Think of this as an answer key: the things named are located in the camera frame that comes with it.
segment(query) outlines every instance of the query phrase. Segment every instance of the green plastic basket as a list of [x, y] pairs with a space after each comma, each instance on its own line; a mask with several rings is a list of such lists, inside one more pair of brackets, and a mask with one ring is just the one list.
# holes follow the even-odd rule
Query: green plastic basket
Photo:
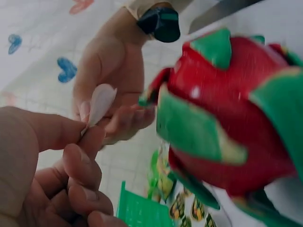
[[125, 190], [122, 182], [117, 217], [129, 227], [174, 227], [168, 207]]

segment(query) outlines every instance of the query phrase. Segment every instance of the blue heart print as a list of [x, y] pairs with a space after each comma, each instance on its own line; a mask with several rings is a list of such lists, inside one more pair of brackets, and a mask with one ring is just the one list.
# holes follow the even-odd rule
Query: blue heart print
[[9, 43], [10, 43], [9, 54], [13, 54], [21, 46], [22, 38], [19, 35], [11, 34], [9, 36]]
[[58, 76], [61, 83], [67, 83], [76, 76], [77, 67], [67, 58], [61, 57], [57, 60], [59, 67], [63, 70]]

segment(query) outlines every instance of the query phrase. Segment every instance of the white paper piece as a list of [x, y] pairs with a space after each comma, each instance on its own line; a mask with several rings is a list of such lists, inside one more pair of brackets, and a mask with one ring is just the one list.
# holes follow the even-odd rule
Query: white paper piece
[[87, 127], [81, 132], [81, 136], [104, 117], [114, 102], [116, 94], [117, 89], [113, 89], [109, 84], [101, 84], [96, 87], [91, 97], [89, 121]]

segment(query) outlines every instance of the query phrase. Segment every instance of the knife blade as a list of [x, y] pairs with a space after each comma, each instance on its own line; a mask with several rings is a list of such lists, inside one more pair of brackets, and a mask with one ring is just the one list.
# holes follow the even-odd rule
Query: knife blade
[[192, 34], [201, 28], [223, 19], [231, 14], [247, 8], [263, 0], [221, 0], [209, 10], [198, 16], [190, 24], [188, 34]]

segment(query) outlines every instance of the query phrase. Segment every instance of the hand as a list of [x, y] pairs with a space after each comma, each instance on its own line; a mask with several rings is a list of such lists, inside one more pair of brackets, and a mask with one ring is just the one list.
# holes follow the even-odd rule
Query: hand
[[[118, 22], [125, 21], [126, 16]], [[112, 23], [107, 27], [115, 26], [118, 25]], [[91, 96], [99, 84], [107, 83], [117, 88], [112, 107], [98, 124], [105, 127], [105, 144], [128, 140], [154, 120], [153, 107], [143, 109], [136, 105], [144, 87], [141, 47], [142, 44], [121, 41], [114, 35], [97, 35], [86, 47], [79, 63], [73, 91], [73, 110], [77, 120], [88, 121]]]
[[[58, 115], [0, 108], [1, 226], [126, 227], [98, 191], [94, 159], [105, 133], [93, 127], [80, 140], [84, 128]], [[39, 152], [62, 148], [58, 163], [35, 173]]]

